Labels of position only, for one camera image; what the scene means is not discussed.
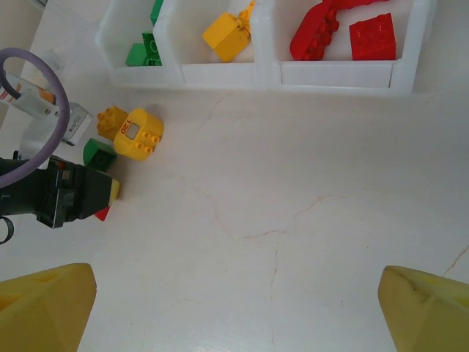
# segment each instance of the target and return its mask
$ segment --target red duplo block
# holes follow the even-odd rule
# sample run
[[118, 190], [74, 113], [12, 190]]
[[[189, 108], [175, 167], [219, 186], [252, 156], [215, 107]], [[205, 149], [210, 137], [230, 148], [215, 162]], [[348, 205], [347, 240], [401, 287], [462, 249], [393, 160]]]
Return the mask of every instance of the red duplo block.
[[297, 61], [317, 61], [324, 57], [332, 34], [339, 30], [333, 0], [324, 0], [306, 13], [290, 43], [290, 53]]
[[333, 0], [332, 5], [337, 10], [352, 9], [353, 7], [361, 5], [370, 5], [379, 1], [389, 1], [389, 0]]
[[396, 36], [390, 13], [350, 26], [354, 60], [395, 60]]
[[106, 217], [108, 216], [109, 209], [110, 209], [110, 207], [104, 208], [104, 209], [98, 211], [98, 212], [95, 214], [95, 216], [96, 216], [99, 220], [105, 221], [105, 220], [106, 220]]

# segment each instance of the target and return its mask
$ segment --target white table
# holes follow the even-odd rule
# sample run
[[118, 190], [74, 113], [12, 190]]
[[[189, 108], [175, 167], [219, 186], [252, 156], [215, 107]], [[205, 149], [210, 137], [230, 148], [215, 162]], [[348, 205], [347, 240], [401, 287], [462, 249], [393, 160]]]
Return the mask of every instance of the white table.
[[[107, 0], [52, 0], [32, 50], [66, 60], [70, 99], [160, 115], [143, 163], [120, 158], [106, 222], [33, 216], [0, 279], [91, 263], [80, 351], [395, 351], [377, 300], [386, 265], [469, 282], [469, 3], [441, 1], [416, 94], [378, 100], [117, 89], [93, 43]], [[29, 120], [0, 131], [11, 157]], [[57, 155], [81, 161], [77, 147]]]

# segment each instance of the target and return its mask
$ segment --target yellow toy piece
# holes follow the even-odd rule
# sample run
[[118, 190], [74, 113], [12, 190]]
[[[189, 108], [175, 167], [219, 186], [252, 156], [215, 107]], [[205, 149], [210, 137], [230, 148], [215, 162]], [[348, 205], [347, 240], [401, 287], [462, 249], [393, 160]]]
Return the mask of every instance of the yellow toy piece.
[[251, 41], [251, 13], [255, 1], [239, 17], [223, 13], [204, 32], [202, 38], [216, 52], [222, 62], [231, 62]]
[[97, 134], [113, 141], [128, 113], [116, 106], [97, 115]]
[[0, 351], [77, 351], [95, 296], [88, 264], [0, 282]]
[[155, 150], [164, 131], [157, 117], [143, 109], [132, 111], [114, 139], [117, 153], [136, 160], [145, 160]]
[[469, 285], [388, 266], [378, 296], [398, 352], [469, 351]]

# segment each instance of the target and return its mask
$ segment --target purple cable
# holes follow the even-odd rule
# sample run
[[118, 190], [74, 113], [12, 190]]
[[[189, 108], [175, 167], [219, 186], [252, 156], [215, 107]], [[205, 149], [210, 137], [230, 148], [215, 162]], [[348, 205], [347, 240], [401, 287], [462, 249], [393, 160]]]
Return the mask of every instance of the purple cable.
[[0, 188], [7, 187], [12, 183], [25, 178], [34, 172], [39, 166], [44, 164], [59, 146], [60, 141], [67, 132], [68, 122], [70, 121], [70, 104], [64, 87], [52, 69], [33, 53], [19, 48], [5, 48], [0, 50], [0, 85], [2, 85], [3, 88], [5, 88], [5, 90], [14, 98], [18, 99], [21, 96], [21, 94], [16, 92], [16, 89], [14, 89], [7, 81], [6, 72], [3, 68], [5, 61], [10, 57], [19, 57], [20, 59], [25, 59], [26, 61], [31, 62], [44, 75], [45, 79], [47, 79], [51, 85], [52, 92], [56, 95], [57, 105], [60, 108], [60, 115], [57, 121], [57, 126], [53, 130], [50, 139], [44, 144], [44, 147], [37, 152], [35, 156], [17, 169], [0, 176]]

